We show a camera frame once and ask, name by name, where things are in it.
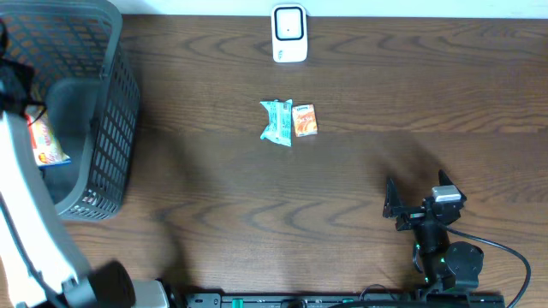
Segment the wood grain surface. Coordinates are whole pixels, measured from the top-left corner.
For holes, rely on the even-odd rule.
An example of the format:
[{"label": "wood grain surface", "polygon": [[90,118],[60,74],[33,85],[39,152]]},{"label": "wood grain surface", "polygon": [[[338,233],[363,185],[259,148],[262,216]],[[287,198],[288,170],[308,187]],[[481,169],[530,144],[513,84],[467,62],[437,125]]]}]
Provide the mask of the wood grain surface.
[{"label": "wood grain surface", "polygon": [[[468,196],[454,227],[522,252],[519,306],[545,307],[548,21],[310,18],[308,31],[308,59],[278,64],[268,18],[124,16],[142,112],[122,212],[67,223],[91,264],[225,292],[410,289],[413,235],[381,217],[385,178],[418,204],[443,168]],[[319,134],[260,140],[266,98],[314,104]],[[479,246],[479,289],[509,303],[523,265]]]}]

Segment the snack bag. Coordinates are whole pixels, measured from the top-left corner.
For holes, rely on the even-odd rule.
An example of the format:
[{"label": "snack bag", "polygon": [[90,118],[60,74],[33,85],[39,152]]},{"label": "snack bag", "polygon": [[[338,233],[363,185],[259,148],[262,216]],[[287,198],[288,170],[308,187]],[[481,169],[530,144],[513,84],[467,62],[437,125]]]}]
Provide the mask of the snack bag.
[{"label": "snack bag", "polygon": [[291,146],[291,106],[293,100],[286,102],[260,102],[268,111],[269,124],[260,135],[279,145]]},{"label": "snack bag", "polygon": [[63,152],[59,141],[53,134],[47,112],[39,116],[42,108],[30,106],[26,110],[28,131],[31,134],[36,164],[39,168],[44,168],[70,163],[70,157]]},{"label": "snack bag", "polygon": [[297,137],[318,133],[314,105],[302,105],[293,107],[293,123]]}]

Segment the teal wrapper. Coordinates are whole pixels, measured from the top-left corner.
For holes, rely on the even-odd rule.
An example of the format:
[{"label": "teal wrapper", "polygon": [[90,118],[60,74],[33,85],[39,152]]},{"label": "teal wrapper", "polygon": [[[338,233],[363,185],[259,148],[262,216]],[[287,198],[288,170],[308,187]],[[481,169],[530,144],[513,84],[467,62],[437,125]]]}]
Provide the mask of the teal wrapper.
[{"label": "teal wrapper", "polygon": [[293,99],[286,102],[260,102],[268,111],[269,124],[260,135],[279,145],[291,146],[291,107]]}]

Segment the plastic basket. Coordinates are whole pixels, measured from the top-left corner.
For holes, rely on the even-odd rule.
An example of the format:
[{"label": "plastic basket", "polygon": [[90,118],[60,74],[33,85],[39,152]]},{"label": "plastic basket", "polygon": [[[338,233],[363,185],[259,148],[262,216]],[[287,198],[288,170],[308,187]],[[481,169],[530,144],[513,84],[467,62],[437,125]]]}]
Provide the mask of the plastic basket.
[{"label": "plastic basket", "polygon": [[63,219],[97,221],[122,206],[140,94],[105,0],[0,0],[5,57],[35,68],[35,93],[72,163],[45,169]]}]

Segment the small orange box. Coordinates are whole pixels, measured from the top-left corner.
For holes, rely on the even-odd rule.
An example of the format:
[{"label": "small orange box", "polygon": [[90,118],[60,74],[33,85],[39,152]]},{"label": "small orange box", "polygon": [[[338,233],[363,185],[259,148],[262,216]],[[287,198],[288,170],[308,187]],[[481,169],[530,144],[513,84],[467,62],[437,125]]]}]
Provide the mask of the small orange box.
[{"label": "small orange box", "polygon": [[293,107],[293,125],[297,137],[318,133],[314,105],[302,105]]}]

